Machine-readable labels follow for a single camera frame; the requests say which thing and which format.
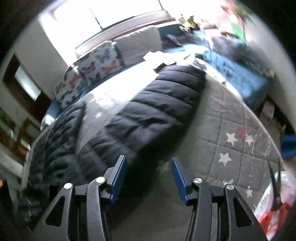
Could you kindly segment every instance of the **red stain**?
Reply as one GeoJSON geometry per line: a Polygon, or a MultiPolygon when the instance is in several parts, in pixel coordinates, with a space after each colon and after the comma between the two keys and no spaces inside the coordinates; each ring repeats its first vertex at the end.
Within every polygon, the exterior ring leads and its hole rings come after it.
{"type": "Polygon", "coordinates": [[[242,126],[238,126],[236,129],[235,129],[235,132],[242,138],[242,139],[245,139],[246,138],[246,131],[245,131],[245,128],[242,127],[242,126]]]}

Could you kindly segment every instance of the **white cloth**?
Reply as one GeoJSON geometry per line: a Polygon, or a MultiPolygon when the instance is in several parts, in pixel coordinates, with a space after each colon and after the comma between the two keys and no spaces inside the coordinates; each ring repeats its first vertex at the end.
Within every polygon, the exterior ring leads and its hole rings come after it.
{"type": "Polygon", "coordinates": [[[149,51],[162,50],[160,34],[158,28],[154,25],[121,36],[114,41],[117,42],[125,65],[143,61],[143,56],[149,51]]]}

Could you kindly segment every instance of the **red scissors handle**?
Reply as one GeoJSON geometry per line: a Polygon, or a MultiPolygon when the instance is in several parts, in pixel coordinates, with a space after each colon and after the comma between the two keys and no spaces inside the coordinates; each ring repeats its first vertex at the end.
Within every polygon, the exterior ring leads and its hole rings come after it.
{"type": "MultiPolygon", "coordinates": [[[[291,206],[288,203],[284,203],[280,208],[279,208],[279,219],[278,219],[278,227],[277,230],[279,230],[279,228],[281,227],[281,225],[284,222],[285,219],[285,214],[286,211],[289,212],[291,206]]],[[[261,218],[258,220],[259,224],[261,225],[263,232],[266,234],[267,230],[268,230],[268,226],[270,224],[270,220],[273,216],[275,211],[269,211],[264,213],[261,218]]]]}

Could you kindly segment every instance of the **scissors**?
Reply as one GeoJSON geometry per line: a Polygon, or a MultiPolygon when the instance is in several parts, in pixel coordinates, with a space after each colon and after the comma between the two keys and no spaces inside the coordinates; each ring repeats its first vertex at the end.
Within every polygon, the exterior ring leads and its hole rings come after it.
{"type": "Polygon", "coordinates": [[[275,180],[274,177],[274,172],[270,166],[269,161],[268,162],[268,168],[269,168],[269,172],[270,172],[270,176],[271,176],[271,183],[272,183],[272,189],[273,189],[273,203],[272,203],[272,207],[270,209],[270,211],[264,213],[264,215],[261,216],[261,218],[258,220],[258,222],[260,223],[263,232],[266,234],[269,224],[271,222],[271,219],[273,217],[273,215],[275,214],[275,212],[279,212],[279,217],[278,217],[278,226],[277,226],[277,230],[279,230],[279,228],[282,226],[284,220],[285,220],[285,216],[286,214],[289,212],[291,206],[288,203],[282,203],[281,201],[281,170],[280,170],[280,161],[278,162],[278,167],[279,167],[279,171],[278,171],[278,179],[277,181],[275,180]]]}

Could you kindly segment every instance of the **blue gripper pad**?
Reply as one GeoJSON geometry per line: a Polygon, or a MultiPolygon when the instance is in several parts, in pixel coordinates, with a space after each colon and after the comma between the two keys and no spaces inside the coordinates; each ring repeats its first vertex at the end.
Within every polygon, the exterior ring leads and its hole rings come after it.
{"type": "Polygon", "coordinates": [[[127,159],[124,155],[120,155],[115,167],[107,181],[107,185],[111,186],[110,202],[114,204],[118,199],[123,180],[127,170],[127,159]]]}
{"type": "Polygon", "coordinates": [[[172,158],[172,172],[181,200],[187,205],[188,195],[192,193],[192,173],[187,173],[178,157],[172,158]]]}

